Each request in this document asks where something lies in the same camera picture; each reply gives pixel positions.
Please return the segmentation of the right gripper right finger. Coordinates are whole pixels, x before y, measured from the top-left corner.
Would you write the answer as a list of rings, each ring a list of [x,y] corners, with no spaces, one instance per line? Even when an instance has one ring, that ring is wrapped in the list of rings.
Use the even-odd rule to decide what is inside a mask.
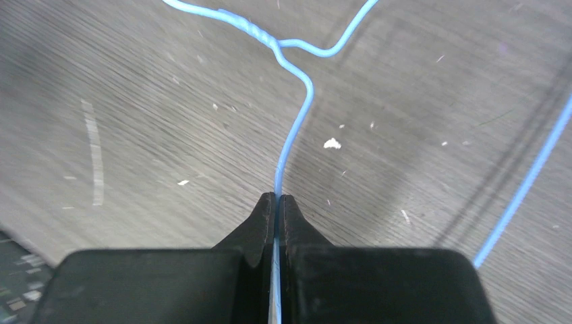
[[[335,246],[291,195],[279,201],[283,323],[496,323],[455,250]]]

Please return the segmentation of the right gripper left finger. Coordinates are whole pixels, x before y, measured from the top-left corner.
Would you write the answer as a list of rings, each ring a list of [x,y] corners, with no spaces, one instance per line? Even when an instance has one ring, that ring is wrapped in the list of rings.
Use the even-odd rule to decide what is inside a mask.
[[[92,249],[55,269],[33,323],[267,323],[276,198],[212,248]]]

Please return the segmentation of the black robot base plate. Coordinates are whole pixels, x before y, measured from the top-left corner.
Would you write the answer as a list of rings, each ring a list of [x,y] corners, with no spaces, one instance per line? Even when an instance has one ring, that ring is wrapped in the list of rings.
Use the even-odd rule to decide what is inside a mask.
[[[52,267],[41,257],[1,232],[1,322],[31,322],[52,275]]]

